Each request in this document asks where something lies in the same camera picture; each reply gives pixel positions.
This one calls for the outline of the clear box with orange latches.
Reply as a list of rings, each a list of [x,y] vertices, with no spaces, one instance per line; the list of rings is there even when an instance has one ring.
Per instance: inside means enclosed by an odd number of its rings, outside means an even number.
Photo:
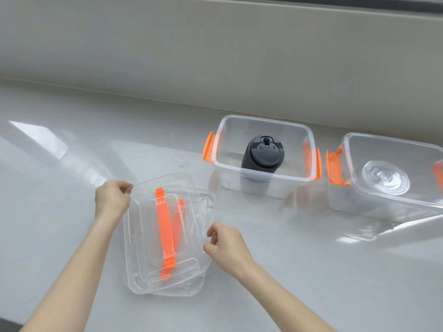
[[[249,142],[259,135],[275,137],[284,147],[284,161],[275,173],[241,168]],[[319,180],[323,170],[309,127],[249,116],[225,116],[217,132],[208,135],[202,158],[215,167],[222,188],[277,199]]]
[[[411,183],[409,191],[391,196],[368,189],[361,169],[372,160],[404,170]],[[325,168],[333,210],[395,223],[443,216],[443,148],[438,145],[347,133],[335,152],[326,152]]]

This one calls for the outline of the person's left forearm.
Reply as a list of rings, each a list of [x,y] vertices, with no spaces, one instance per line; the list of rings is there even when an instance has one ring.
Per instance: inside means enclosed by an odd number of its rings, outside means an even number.
[[[84,332],[114,230],[122,214],[97,216],[19,332]]]

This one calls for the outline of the person's right forearm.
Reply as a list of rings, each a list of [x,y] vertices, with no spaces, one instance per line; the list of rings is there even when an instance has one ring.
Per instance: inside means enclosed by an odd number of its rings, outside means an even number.
[[[258,263],[230,268],[228,273],[259,302],[281,332],[337,332]]]

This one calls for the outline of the black tumbler with lid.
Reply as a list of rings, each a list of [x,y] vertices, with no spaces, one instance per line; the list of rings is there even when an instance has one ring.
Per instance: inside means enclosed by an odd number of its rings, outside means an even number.
[[[259,135],[253,138],[244,153],[241,168],[275,173],[284,161],[284,147],[275,137]]]

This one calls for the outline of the person's right hand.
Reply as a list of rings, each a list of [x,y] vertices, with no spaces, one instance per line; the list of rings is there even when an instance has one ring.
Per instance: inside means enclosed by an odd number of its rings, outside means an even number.
[[[235,227],[213,222],[207,230],[209,243],[219,246],[218,258],[213,258],[226,273],[240,281],[255,265],[246,242]]]

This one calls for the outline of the clear round glass jar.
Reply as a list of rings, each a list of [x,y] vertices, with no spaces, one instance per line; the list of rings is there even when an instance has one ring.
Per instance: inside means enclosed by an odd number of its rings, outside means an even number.
[[[382,160],[368,161],[361,169],[361,177],[365,186],[371,191],[391,196],[403,195],[411,187],[404,170]]]

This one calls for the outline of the person's left hand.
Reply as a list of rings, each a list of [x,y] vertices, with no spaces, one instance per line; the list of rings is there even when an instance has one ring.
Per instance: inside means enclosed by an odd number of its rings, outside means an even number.
[[[123,180],[106,181],[95,191],[95,219],[117,224],[128,208],[122,208],[120,196],[132,190],[133,184]]]

